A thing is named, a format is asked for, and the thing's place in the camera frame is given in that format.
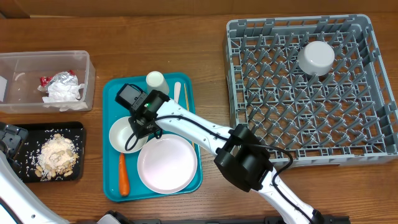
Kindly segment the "white bowl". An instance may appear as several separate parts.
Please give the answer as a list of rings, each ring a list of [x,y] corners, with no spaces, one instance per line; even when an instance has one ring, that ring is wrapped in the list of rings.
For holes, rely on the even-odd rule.
[[[129,117],[125,116],[118,119],[109,130],[109,141],[112,147],[118,152],[125,154],[132,154],[140,151],[149,137],[140,138],[136,145],[130,151],[127,151],[125,150],[125,144],[132,133],[133,130],[129,124]]]

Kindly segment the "white napkin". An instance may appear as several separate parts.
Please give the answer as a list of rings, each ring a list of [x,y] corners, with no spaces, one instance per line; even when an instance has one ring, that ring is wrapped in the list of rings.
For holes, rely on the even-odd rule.
[[[87,104],[80,102],[80,90],[84,87],[84,84],[55,82],[48,87],[48,96],[42,99],[44,103],[55,103],[53,107],[59,108],[60,112],[87,109]]]

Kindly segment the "foil wrapper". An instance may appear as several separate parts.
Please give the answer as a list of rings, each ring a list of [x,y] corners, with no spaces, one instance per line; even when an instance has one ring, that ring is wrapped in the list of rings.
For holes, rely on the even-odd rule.
[[[52,77],[40,77],[39,80],[40,80],[40,85],[38,86],[37,89],[41,92],[48,92],[49,86],[53,83],[62,83],[64,85],[78,84],[78,78],[73,70],[60,72]]]

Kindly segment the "grey bowl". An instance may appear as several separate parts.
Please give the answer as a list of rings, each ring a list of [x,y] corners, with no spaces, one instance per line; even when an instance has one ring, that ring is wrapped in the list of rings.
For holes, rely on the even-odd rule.
[[[298,53],[298,65],[300,69],[311,76],[324,76],[332,68],[335,52],[328,43],[314,41],[307,44]]]

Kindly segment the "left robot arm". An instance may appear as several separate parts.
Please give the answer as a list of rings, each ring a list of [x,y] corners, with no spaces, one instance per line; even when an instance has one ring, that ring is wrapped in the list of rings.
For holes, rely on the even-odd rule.
[[[1,123],[1,223],[69,223],[49,209],[12,169],[28,132]]]

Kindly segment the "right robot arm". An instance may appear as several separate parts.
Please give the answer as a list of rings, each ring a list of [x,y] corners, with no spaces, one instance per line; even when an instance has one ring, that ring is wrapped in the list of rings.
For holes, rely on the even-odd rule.
[[[180,106],[161,91],[149,94],[129,86],[116,97],[129,110],[134,135],[170,131],[213,154],[223,177],[237,188],[262,195],[285,223],[324,223],[323,215],[301,201],[280,179],[269,160],[270,146],[263,145],[245,126],[235,128],[211,123]]]

